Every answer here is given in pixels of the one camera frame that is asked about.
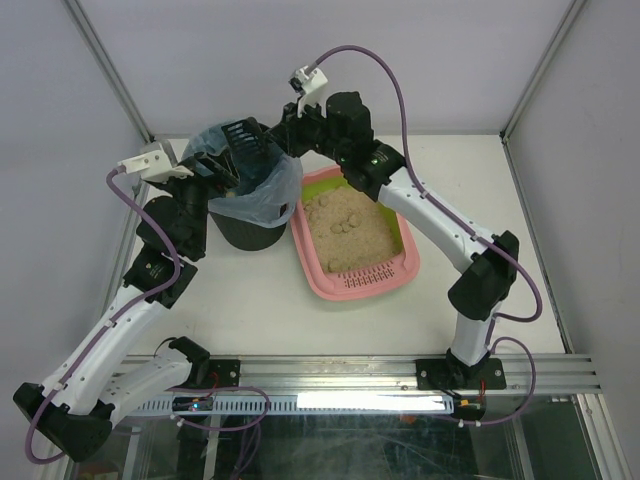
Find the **cat litter box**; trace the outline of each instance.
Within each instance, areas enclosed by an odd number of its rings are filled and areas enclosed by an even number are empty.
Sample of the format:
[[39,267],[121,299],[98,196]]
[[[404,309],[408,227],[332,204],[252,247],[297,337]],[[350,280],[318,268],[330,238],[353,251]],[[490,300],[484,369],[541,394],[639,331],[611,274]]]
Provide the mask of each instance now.
[[291,228],[300,263],[311,289],[318,296],[332,301],[372,297],[396,289],[415,278],[420,269],[420,255],[409,225],[404,218],[380,204],[378,206],[394,238],[402,247],[401,252],[386,262],[366,268],[343,273],[323,271],[304,214],[303,203],[319,193],[348,184],[340,172],[340,167],[332,166],[305,175],[302,185],[302,196],[291,219]]

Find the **clear plastic bag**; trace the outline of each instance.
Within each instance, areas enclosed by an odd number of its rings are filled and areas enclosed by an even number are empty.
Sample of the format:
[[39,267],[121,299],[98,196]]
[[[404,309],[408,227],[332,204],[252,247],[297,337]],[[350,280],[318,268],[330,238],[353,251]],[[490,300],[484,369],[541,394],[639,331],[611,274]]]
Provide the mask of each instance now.
[[[197,152],[217,153],[227,144],[220,127],[225,122],[211,127],[193,137],[182,158],[188,158]],[[300,159],[286,155],[277,145],[270,144],[272,155],[279,161],[269,176],[260,185],[243,185],[243,166],[236,165],[240,173],[241,184],[232,191],[237,196],[214,198],[209,200],[209,211],[253,223],[264,228],[275,228],[285,224],[296,208],[302,192],[302,165]]]

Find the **black bracket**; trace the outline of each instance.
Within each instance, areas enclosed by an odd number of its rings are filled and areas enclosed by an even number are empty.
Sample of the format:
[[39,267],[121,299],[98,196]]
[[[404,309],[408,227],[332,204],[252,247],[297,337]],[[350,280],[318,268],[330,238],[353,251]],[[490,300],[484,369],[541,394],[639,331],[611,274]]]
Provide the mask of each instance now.
[[211,388],[217,387],[237,387],[240,384],[240,360],[221,360],[212,358],[209,360],[209,374],[207,381],[212,381]]
[[416,360],[418,390],[506,390],[507,381],[499,358],[488,358],[473,376],[454,375],[445,358]]

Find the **black trash bin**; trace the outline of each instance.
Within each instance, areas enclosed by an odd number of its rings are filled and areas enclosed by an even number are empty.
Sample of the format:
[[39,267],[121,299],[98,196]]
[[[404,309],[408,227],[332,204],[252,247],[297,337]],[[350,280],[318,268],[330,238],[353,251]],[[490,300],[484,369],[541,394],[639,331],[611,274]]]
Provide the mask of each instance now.
[[248,252],[270,247],[280,239],[287,228],[286,223],[275,228],[264,228],[219,213],[210,212],[210,214],[227,242]]

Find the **white floor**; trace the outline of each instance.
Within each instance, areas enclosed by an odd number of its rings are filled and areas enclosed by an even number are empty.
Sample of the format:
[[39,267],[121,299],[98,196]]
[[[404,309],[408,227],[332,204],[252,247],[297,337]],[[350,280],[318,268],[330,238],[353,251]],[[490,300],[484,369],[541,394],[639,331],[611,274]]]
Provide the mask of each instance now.
[[[399,137],[381,140],[401,151]],[[179,156],[186,143],[173,142]],[[417,172],[440,195],[477,224],[497,233],[509,229],[519,237],[521,263],[544,290],[499,138],[412,136],[410,148]],[[307,172],[331,165],[315,154],[302,162]],[[273,247],[248,253],[229,245],[210,222],[207,256],[197,263],[195,279],[131,353],[152,353],[166,337],[181,335],[214,355],[444,353],[455,327],[447,290],[458,273],[427,238],[413,231],[422,266],[412,283],[383,296],[333,303],[309,288],[289,230]],[[515,336],[536,353],[564,352],[548,296],[543,295],[542,318],[528,325],[502,321],[494,338]],[[533,312],[533,296],[522,278],[502,310]],[[518,352],[506,344],[500,351]]]

